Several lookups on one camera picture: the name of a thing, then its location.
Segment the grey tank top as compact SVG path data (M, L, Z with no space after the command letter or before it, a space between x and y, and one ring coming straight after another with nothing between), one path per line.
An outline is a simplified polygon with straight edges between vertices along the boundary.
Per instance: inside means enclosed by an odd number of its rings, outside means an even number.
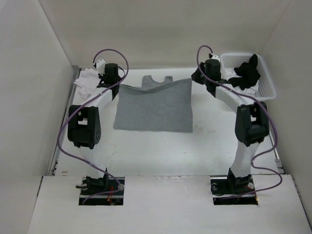
M148 132L193 132L192 79L163 82L144 76L140 87L121 85L114 129Z

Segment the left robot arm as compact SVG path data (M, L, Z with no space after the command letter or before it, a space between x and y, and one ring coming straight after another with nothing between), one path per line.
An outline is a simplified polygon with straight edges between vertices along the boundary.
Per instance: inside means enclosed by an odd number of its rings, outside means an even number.
M100 110L115 99L119 92L119 85L123 78L119 76L119 66L116 63L104 63L96 66L98 71L98 88L103 88L97 95L93 95L81 105L71 105L67 124L67 136L77 147L83 157L71 156L83 161L104 174L93 182L93 189L98 194L105 194L109 190L109 176L107 170L95 165L93 154L95 146L101 139Z

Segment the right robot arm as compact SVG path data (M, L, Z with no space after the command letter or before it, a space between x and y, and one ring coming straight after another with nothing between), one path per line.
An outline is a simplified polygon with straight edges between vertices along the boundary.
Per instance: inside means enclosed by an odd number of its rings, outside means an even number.
M252 191L249 185L251 160L259 144L269 134L269 121L265 113L254 100L237 95L221 79L220 62L208 59L201 62L191 75L192 80L205 85L207 91L225 103L236 114L234 132L238 140L234 162L225 179L212 179L211 191L214 195L238 195Z

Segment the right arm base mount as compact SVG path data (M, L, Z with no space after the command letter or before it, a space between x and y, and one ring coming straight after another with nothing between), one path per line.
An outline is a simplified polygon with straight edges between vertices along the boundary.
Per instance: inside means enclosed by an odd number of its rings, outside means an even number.
M256 194L245 195L255 190L252 177L235 186L227 177L212 177L210 182L214 205L258 205Z

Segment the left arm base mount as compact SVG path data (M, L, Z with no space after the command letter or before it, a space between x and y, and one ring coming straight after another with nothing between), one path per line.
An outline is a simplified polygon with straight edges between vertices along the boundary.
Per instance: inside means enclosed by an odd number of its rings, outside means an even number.
M117 180L121 184L118 192L119 186L116 180L106 175L102 178L87 176L81 185L76 186L80 191L78 204L80 206L122 206L125 178L118 177Z

